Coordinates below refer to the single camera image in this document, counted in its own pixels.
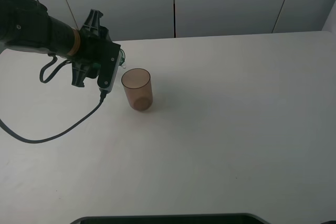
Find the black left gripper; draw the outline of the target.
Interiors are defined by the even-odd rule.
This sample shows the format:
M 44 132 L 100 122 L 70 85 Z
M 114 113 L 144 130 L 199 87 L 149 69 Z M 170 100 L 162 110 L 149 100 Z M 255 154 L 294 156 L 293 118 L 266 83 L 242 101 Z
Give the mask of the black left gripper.
M 72 56 L 72 86 L 79 88 L 85 86 L 84 80 L 92 65 L 98 65 L 98 69 L 110 69 L 110 63 L 108 63 L 109 30 L 100 26 L 102 16 L 103 13 L 99 10 L 91 9 L 81 30 L 71 29 L 74 35 L 73 51 L 77 50 Z

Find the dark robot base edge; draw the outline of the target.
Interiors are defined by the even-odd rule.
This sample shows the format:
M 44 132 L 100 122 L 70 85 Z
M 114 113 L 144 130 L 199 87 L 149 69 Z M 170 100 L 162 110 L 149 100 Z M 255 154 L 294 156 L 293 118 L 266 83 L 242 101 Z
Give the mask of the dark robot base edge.
M 155 216 L 91 216 L 73 223 L 267 223 L 252 214 L 197 214 Z

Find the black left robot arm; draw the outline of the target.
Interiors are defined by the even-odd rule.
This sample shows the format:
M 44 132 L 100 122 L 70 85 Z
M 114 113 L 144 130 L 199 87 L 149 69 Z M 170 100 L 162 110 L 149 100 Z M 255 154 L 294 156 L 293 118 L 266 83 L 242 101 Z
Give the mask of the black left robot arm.
M 48 14 L 47 7 L 34 0 L 1 0 L 1 42 L 5 48 L 36 52 L 51 57 L 42 67 L 39 80 L 49 82 L 66 65 L 72 65 L 72 81 L 82 88 L 84 79 L 98 79 L 98 86 L 112 87 L 112 58 L 106 48 L 108 29 L 100 25 L 103 14 L 91 10 L 80 29 Z

